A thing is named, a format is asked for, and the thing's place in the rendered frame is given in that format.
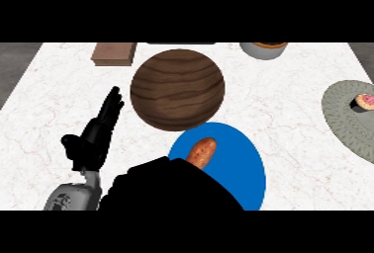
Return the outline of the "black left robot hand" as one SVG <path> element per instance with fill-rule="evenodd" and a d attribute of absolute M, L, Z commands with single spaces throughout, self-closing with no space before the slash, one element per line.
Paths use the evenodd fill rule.
<path fill-rule="evenodd" d="M 107 159 L 113 131 L 123 106 L 120 88 L 114 86 L 104 100 L 98 116 L 89 121 L 82 135 L 65 134 L 62 136 L 62 146 L 65 156 L 73 161 L 73 171 L 99 171 Z"/>

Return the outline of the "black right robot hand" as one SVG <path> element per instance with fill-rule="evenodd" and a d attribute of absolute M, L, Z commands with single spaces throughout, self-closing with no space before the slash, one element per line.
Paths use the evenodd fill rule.
<path fill-rule="evenodd" d="M 102 211 L 243 211 L 216 180 L 184 159 L 167 156 L 132 167 L 114 179 Z"/>

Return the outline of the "orange-red elongated tomato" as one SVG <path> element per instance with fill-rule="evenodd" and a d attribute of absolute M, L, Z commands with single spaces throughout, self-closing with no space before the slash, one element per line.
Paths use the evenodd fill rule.
<path fill-rule="evenodd" d="M 216 151 L 216 140 L 212 137 L 201 139 L 191 148 L 187 162 L 203 169 L 210 162 Z"/>

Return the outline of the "blue plate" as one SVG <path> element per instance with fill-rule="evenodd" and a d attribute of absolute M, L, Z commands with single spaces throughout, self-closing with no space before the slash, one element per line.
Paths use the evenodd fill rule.
<path fill-rule="evenodd" d="M 231 125 L 206 123 L 187 130 L 170 149 L 169 157 L 187 158 L 196 143 L 216 140 L 216 151 L 203 171 L 221 183 L 247 211 L 258 211 L 266 193 L 265 166 L 256 146 Z"/>

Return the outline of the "brown wooden bowl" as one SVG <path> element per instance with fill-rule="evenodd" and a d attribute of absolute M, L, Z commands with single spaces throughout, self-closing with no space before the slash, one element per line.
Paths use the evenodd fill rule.
<path fill-rule="evenodd" d="M 141 65 L 130 85 L 135 112 L 167 131 L 204 124 L 219 110 L 225 80 L 213 60 L 191 49 L 170 49 Z"/>

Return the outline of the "brown rectangular block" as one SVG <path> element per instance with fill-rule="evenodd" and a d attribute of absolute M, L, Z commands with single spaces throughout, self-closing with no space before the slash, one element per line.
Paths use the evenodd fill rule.
<path fill-rule="evenodd" d="M 135 42 L 99 42 L 91 60 L 96 66 L 130 66 L 136 45 Z"/>

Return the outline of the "grey woven placemat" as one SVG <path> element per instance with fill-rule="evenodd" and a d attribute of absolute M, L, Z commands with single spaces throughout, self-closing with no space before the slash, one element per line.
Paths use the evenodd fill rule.
<path fill-rule="evenodd" d="M 358 80 L 336 82 L 324 91 L 321 110 L 337 139 L 374 164 L 374 110 L 351 107 L 360 94 L 374 95 L 374 85 Z"/>

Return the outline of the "grey cup with orange contents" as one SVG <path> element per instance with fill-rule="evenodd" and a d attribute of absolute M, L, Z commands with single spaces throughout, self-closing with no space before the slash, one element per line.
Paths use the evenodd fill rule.
<path fill-rule="evenodd" d="M 243 42 L 240 44 L 243 51 L 256 59 L 271 60 L 281 56 L 286 42 Z"/>

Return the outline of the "pink sushi roll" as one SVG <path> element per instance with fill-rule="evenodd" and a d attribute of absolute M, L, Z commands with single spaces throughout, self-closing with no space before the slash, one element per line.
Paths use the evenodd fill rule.
<path fill-rule="evenodd" d="M 357 113 L 374 112 L 374 95 L 358 94 L 349 106 Z"/>

